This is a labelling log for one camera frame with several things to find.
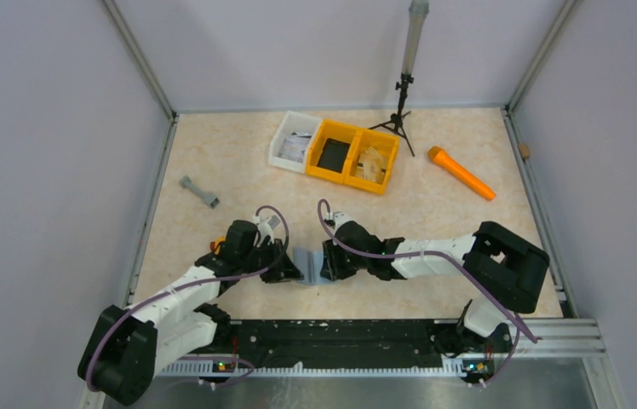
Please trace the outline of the beige card holder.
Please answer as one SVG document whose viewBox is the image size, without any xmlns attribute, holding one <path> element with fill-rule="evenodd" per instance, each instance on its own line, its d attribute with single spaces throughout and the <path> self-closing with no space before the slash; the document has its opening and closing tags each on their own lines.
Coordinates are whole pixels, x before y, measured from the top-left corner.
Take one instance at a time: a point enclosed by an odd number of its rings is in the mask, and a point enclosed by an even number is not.
<svg viewBox="0 0 637 409">
<path fill-rule="evenodd" d="M 322 250 L 309 250 L 297 246 L 293 249 L 292 262 L 301 273 L 301 279 L 297 280 L 298 284 L 310 286 L 332 284 L 332 281 L 321 275 L 324 266 Z"/>
</svg>

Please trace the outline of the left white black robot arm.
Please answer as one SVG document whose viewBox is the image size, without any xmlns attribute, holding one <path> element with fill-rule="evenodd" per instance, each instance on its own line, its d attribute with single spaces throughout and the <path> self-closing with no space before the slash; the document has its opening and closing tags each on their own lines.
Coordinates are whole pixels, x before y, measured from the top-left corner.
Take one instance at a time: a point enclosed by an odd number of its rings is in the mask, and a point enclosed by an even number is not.
<svg viewBox="0 0 637 409">
<path fill-rule="evenodd" d="M 274 215 L 236 220 L 178 279 L 142 302 L 105 308 L 78 363 L 89 390 L 120 404 L 136 403 L 166 366 L 195 349 L 220 352 L 230 342 L 224 312 L 213 300 L 243 278 L 297 279 L 275 235 L 285 220 Z"/>
</svg>

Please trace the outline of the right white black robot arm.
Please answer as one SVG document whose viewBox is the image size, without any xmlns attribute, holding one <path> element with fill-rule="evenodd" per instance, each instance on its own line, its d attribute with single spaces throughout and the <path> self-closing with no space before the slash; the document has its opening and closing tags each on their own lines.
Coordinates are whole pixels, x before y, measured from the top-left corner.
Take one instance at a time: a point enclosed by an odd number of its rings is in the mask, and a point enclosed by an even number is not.
<svg viewBox="0 0 637 409">
<path fill-rule="evenodd" d="M 480 293 L 456 328 L 464 349 L 481 350 L 505 320 L 537 342 L 520 316 L 535 312 L 550 257 L 503 225 L 481 222 L 475 233 L 453 239 L 413 240 L 379 239 L 347 216 L 320 222 L 329 236 L 323 278 L 343 280 L 359 270 L 383 281 L 460 275 Z"/>
</svg>

